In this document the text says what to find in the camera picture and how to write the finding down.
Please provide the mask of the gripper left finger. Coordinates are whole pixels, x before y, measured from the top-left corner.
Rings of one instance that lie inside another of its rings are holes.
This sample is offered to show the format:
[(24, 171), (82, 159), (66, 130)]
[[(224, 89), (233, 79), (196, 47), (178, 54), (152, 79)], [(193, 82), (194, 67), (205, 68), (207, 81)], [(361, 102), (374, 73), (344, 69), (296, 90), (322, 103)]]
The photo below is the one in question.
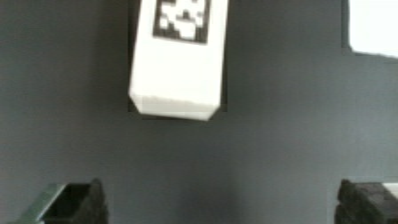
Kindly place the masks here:
[(13, 224), (109, 224), (102, 181), (50, 184)]

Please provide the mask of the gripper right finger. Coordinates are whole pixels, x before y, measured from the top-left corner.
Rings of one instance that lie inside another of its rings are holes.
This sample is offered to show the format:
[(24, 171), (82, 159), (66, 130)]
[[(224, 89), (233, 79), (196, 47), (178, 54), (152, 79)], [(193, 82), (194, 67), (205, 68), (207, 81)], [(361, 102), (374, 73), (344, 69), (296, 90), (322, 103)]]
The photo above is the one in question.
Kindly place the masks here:
[(335, 224), (398, 224), (398, 182), (342, 180)]

